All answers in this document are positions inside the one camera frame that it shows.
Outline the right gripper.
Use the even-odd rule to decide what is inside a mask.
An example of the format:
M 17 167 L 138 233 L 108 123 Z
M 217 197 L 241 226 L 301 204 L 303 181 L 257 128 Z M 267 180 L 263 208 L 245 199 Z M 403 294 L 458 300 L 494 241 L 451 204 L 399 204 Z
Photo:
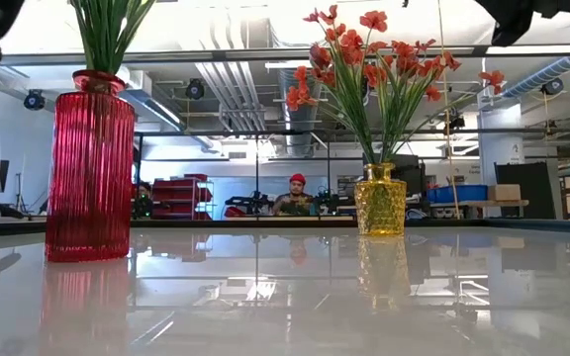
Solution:
M 501 47 L 513 45 L 528 31 L 532 16 L 531 9 L 507 10 L 492 15 L 495 27 L 491 45 Z

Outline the orange flower bunch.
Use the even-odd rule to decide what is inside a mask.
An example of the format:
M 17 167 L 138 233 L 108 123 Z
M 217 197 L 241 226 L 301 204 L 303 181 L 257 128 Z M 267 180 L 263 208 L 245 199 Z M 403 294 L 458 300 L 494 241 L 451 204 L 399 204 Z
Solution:
M 380 163 L 391 161 L 406 140 L 405 129 L 423 100 L 436 102 L 446 98 L 436 83 L 461 66 L 447 50 L 434 57 L 427 56 L 431 45 L 431 41 L 393 42 L 390 54 L 376 54 L 374 89 L 382 120 Z
M 289 88 L 286 103 L 292 111 L 300 105 L 322 108 L 323 104 L 312 94 L 308 83 L 310 78 L 329 91 L 335 103 L 324 108 L 326 114 L 334 117 L 351 131 L 359 141 L 364 155 L 373 158 L 372 133 L 365 110 L 365 91 L 374 88 L 375 65 L 367 59 L 388 46 L 385 42 L 374 42 L 368 36 L 362 37 L 358 31 L 348 28 L 337 20 L 337 6 L 331 5 L 327 11 L 314 10 L 303 18 L 305 22 L 316 23 L 325 35 L 325 44 L 332 55 L 330 69 L 320 71 L 302 65 L 295 70 L 297 86 Z

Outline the white flower bunch green leaves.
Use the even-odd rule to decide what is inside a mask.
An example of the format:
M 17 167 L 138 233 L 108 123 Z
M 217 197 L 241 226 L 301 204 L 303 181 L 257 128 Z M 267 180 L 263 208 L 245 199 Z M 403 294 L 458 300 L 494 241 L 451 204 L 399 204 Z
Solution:
M 116 74 L 125 53 L 156 0 L 70 0 L 86 67 Z

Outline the red ribbed glass vase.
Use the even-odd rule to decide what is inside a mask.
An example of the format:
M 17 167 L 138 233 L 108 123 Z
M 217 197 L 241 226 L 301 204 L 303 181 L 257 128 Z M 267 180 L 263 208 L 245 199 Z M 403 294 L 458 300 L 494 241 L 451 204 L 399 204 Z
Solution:
M 114 74 L 83 69 L 57 97 L 46 260 L 122 258 L 129 250 L 136 112 Z

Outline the yellow textured glass vase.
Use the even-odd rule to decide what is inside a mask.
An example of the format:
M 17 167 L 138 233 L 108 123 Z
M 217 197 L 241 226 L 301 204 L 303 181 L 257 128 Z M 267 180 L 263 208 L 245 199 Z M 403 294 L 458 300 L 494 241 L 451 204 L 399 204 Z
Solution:
M 393 163 L 364 166 L 365 179 L 355 185 L 354 199 L 360 234 L 400 235 L 405 231 L 407 183 L 391 178 Z

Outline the thin wooden stick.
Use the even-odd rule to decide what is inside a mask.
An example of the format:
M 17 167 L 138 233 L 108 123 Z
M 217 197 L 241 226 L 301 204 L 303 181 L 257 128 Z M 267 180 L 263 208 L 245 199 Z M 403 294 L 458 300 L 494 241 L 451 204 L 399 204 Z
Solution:
M 437 14 L 438 14 L 438 24 L 439 24 L 439 39 L 440 39 L 440 55 L 441 58 L 444 59 L 445 54 L 445 45 L 444 45 L 444 32 L 443 32 L 443 20 L 442 20 L 442 7 L 441 7 L 441 0 L 436 0 L 437 3 Z M 448 99 L 447 94 L 447 76 L 446 76 L 446 69 L 443 69 L 441 73 L 441 78 L 443 79 L 443 98 L 445 103 L 444 113 L 445 113 L 445 122 L 444 122 L 444 134 L 445 134 L 445 141 L 446 141 L 446 159 L 449 163 L 449 183 L 452 187 L 455 187 L 455 176 L 454 176 L 454 165 L 452 160 L 452 144 L 451 144 L 451 135 L 450 135 L 450 102 Z M 454 201 L 454 217 L 459 221 L 461 219 L 460 216 L 460 209 L 458 201 Z

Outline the black board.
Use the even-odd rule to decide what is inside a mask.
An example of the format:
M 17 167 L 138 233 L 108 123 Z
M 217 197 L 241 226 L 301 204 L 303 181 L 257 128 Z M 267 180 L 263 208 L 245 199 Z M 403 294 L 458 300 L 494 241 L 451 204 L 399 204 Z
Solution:
M 545 162 L 495 165 L 498 184 L 518 184 L 521 199 L 529 201 L 522 208 L 525 219 L 550 220 L 555 208 L 547 165 Z

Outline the cardboard box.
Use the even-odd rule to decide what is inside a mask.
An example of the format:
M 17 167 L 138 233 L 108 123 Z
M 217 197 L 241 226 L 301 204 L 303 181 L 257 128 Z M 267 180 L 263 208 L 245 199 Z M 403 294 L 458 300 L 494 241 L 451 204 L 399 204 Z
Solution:
M 519 184 L 496 184 L 488 187 L 488 200 L 495 202 L 513 202 L 522 199 Z

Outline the blue storage bin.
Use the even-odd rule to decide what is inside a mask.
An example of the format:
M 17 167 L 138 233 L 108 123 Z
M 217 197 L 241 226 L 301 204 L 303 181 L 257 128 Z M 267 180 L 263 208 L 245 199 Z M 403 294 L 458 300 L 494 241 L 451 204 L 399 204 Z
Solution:
M 486 185 L 438 187 L 427 191 L 427 199 L 434 204 L 453 204 L 454 201 L 486 201 L 488 187 Z

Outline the wooden background table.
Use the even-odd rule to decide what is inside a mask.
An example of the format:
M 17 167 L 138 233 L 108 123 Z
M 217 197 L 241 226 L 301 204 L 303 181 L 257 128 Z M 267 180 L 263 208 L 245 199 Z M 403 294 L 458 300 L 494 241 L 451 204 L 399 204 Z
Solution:
M 429 214 L 435 219 L 481 220 L 489 209 L 517 208 L 518 217 L 523 217 L 523 208 L 529 200 L 518 201 L 461 201 L 459 203 L 430 203 Z

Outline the red shelving unit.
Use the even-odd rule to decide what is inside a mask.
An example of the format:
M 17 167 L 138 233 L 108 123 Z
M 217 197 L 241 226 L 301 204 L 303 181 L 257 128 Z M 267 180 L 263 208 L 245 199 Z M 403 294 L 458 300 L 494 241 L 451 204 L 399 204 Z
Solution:
M 210 221 L 214 214 L 214 183 L 205 174 L 185 174 L 152 184 L 155 220 Z

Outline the blue-grey ribbed duct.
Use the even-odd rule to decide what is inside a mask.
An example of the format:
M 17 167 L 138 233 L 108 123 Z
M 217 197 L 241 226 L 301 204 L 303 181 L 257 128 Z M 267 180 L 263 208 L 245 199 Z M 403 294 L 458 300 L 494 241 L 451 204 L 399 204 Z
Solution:
M 519 97 L 568 72 L 570 72 L 570 56 L 560 57 L 538 69 L 536 72 L 508 86 L 501 93 L 501 96 L 503 98 Z

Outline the silver ventilation duct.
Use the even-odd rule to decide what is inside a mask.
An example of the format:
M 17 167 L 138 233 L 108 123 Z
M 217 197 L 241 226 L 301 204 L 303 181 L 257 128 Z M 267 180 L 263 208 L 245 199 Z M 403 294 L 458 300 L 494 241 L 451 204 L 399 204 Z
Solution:
M 289 92 L 289 88 L 298 85 L 298 80 L 294 77 L 295 70 L 279 69 L 278 79 L 283 98 Z M 282 103 L 283 118 L 287 131 L 301 132 L 301 134 L 286 136 L 286 152 L 291 157 L 311 157 L 314 153 L 313 142 L 310 133 L 307 131 L 315 127 L 318 108 L 316 106 L 300 105 L 297 111 L 292 111 L 290 105 Z

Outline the black background frame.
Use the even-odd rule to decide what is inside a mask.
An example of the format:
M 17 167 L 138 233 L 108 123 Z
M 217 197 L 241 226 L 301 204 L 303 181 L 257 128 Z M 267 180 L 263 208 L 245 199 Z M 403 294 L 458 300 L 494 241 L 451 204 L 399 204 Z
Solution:
M 305 193 L 317 195 L 324 190 L 333 194 L 353 195 L 353 188 L 338 187 L 339 179 L 348 177 L 357 180 L 364 174 L 362 151 L 356 142 L 327 142 L 330 149 L 329 163 L 326 148 L 315 141 L 312 145 L 302 146 L 308 153 L 302 156 L 291 154 L 277 155 L 276 138 L 270 140 L 254 139 L 211 140 L 216 151 L 203 151 L 202 146 L 188 136 L 144 137 L 142 149 L 138 150 L 140 138 L 136 137 L 134 153 L 134 182 L 138 178 L 137 168 L 140 163 L 141 181 L 152 182 L 155 179 L 170 179 L 184 174 L 204 174 L 214 182 L 214 198 L 217 210 L 215 220 L 223 216 L 224 200 L 233 195 L 249 195 L 260 191 L 270 198 L 284 194 L 288 190 L 289 178 L 296 173 L 305 176 Z M 477 139 L 469 139 L 453 148 L 463 148 L 455 152 L 452 168 L 455 176 L 463 176 L 464 183 L 481 184 L 482 173 Z M 518 153 L 513 153 L 511 163 L 547 163 L 549 175 L 553 178 L 561 163 L 570 164 L 570 153 L 560 156 L 558 146 L 546 144 L 552 142 L 527 142 Z M 405 143 L 399 155 L 416 156 L 418 164 L 425 165 L 426 177 L 435 184 L 446 186 L 450 174 L 450 163 L 444 157 L 444 140 L 417 140 Z

